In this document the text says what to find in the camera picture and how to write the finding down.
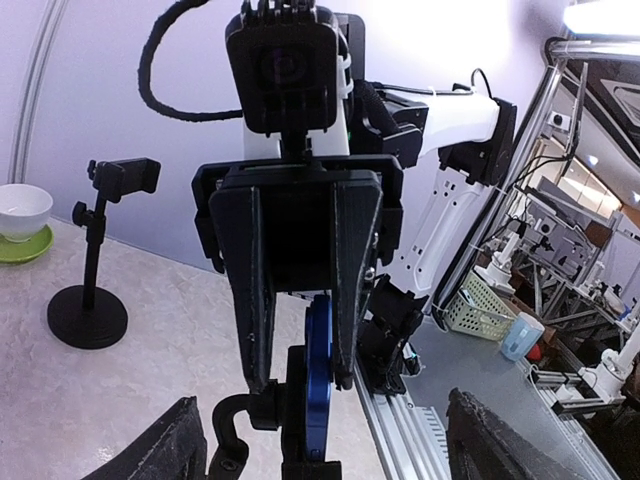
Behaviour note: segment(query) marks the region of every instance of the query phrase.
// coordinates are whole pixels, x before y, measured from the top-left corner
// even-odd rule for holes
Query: cup
[[[0,235],[23,243],[44,228],[53,198],[39,187],[13,183],[0,186]]]

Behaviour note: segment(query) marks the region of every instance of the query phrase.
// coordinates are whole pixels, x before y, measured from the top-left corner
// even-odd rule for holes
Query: red object
[[[529,360],[530,362],[539,362],[540,360],[542,360],[542,351],[540,350],[540,347],[537,343],[531,350],[529,350],[529,353],[527,353],[527,360]]]

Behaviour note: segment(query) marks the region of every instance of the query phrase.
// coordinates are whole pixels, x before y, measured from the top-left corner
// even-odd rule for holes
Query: beige basket
[[[446,308],[444,320],[451,330],[502,341],[516,316],[473,271]]]

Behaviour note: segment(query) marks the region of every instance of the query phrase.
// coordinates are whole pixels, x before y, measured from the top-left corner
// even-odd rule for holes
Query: green plate
[[[43,255],[53,245],[49,225],[24,243],[11,243],[0,235],[0,263],[27,263]]]

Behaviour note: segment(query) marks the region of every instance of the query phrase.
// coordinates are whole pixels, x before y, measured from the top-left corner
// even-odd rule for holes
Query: round black base
[[[76,285],[56,293],[47,309],[49,328],[72,347],[110,347],[127,331],[127,310],[118,297],[102,288],[96,288],[95,308],[84,310],[82,290],[82,285]]]

